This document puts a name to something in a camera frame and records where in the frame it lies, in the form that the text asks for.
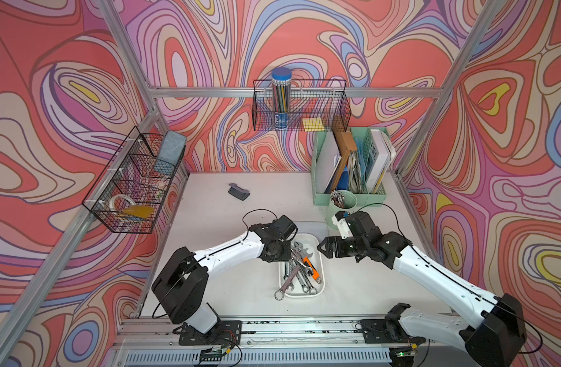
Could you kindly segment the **white plastic storage box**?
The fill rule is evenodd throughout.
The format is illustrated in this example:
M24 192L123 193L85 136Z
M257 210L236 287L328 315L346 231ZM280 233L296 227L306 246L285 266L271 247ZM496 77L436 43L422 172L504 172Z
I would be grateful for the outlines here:
M288 298L313 298L320 295L326 286L323 273L322 255L317 251L317 237L309 233L297 234L291 243L291 260L278 266L279 287L298 269L291 284L284 292L283 300Z

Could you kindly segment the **long silver combination wrench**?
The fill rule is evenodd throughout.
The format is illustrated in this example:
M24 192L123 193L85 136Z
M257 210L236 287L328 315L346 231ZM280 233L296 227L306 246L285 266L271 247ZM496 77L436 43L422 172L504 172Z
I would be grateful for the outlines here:
M293 279L296 277L297 273L299 272L298 268L296 268L296 267L289 268L289 270L291 272L285 278L284 283L274 293L274 299L276 301L283 301L288 288L291 287L291 283L292 283Z

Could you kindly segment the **silver end wrench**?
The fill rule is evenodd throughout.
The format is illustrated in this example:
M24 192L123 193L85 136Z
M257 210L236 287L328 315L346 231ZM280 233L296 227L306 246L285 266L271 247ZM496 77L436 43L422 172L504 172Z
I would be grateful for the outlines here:
M300 283L300 286L302 288L302 292L305 295L311 295L312 291L314 291L314 287L308 281L306 273L303 270L303 267L301 265L299 265L295 260L290 261L290 266L291 267L296 267L299 270L296 277L297 277L297 281Z

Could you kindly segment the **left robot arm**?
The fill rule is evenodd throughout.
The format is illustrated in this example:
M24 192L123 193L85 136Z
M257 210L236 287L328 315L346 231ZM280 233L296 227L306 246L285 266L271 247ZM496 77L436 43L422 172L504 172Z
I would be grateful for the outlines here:
M209 334L221 319L203 300L208 280L256 258L266 263L289 261L296 234L297 225L283 215L251 225L243 234L209 249L192 252L184 246L169 258L151 291L173 324Z

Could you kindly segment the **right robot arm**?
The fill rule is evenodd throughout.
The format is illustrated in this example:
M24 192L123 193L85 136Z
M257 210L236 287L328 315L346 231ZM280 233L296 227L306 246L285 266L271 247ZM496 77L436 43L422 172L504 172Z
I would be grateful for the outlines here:
M369 258L418 283L445 302L454 315L430 314L398 303L381 320L383 332L400 341L434 340L466 352L480 366L510 366L527 340L522 304L459 277L421 252L399 232L384 233L367 212L338 212L340 234L317 247L326 258Z

